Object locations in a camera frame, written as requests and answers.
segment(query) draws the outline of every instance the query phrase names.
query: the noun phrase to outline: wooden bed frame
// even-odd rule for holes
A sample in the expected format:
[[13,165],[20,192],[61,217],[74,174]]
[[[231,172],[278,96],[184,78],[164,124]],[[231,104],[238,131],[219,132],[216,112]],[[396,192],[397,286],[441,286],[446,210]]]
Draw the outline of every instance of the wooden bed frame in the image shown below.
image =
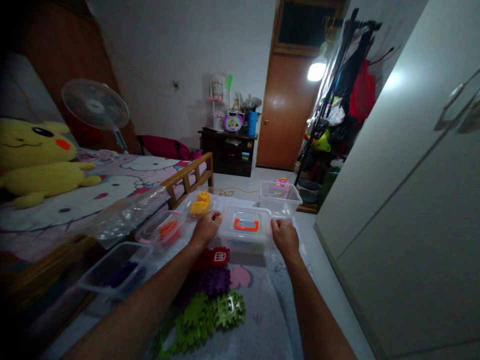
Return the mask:
[[[206,170],[200,174],[200,165],[206,163]],[[195,183],[190,185],[189,173],[195,171]],[[182,181],[184,193],[178,199],[175,197],[174,186]],[[169,208],[175,209],[180,203],[193,192],[196,188],[208,181],[208,186],[214,185],[214,168],[212,153],[208,152],[201,158],[178,171],[175,175],[162,182],[160,186],[165,186],[169,199]],[[97,239],[91,236],[77,235],[68,242],[60,245],[57,249],[33,263],[27,269],[20,273],[9,273],[5,280],[5,297],[12,309],[22,311],[35,303],[59,278],[59,276],[69,268],[70,265],[80,260],[87,252],[96,252],[94,258],[98,260],[106,254],[101,248]],[[77,315],[88,305],[95,297],[89,294],[81,302],[75,312],[68,318],[66,323],[55,334],[53,341],[62,331],[73,321]]]

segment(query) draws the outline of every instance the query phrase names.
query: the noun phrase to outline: electric fan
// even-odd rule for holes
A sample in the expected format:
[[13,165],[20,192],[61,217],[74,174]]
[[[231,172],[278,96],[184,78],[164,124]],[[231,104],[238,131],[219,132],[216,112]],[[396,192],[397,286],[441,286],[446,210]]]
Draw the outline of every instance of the electric fan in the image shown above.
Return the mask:
[[127,144],[120,133],[130,119],[127,104],[107,85],[86,79],[67,82],[61,99],[69,112],[85,124],[100,130],[110,130],[117,144],[128,154]]

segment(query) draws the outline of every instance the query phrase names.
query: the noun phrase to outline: light bulb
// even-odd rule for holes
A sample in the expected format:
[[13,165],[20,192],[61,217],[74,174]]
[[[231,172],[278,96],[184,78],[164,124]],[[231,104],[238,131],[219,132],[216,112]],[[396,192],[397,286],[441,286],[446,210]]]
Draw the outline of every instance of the light bulb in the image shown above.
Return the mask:
[[308,70],[307,79],[310,81],[319,81],[324,77],[325,70],[327,69],[327,61],[318,62],[319,58],[320,56],[313,61]]

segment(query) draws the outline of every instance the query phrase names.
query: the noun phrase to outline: human arm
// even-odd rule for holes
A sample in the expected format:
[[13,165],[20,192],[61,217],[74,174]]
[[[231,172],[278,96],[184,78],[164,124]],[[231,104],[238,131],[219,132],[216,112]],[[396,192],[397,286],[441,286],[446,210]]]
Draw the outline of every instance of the human arm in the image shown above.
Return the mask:
[[140,359],[222,216],[198,220],[190,242],[150,280],[118,305],[66,354],[66,359]]
[[300,256],[299,237],[294,225],[290,220],[272,220],[271,229],[273,241],[290,275],[304,358],[356,359]]

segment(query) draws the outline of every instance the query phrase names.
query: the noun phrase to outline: pink bag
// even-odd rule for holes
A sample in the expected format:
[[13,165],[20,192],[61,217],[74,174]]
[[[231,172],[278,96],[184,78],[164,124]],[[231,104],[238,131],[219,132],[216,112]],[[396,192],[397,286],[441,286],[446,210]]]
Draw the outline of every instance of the pink bag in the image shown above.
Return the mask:
[[374,108],[376,86],[375,76],[370,75],[369,63],[364,60],[350,95],[350,115],[359,122],[368,118]]
[[144,148],[153,156],[177,160],[196,160],[202,156],[202,150],[192,154],[187,145],[178,140],[166,137],[141,135],[138,136],[141,152],[144,155]]

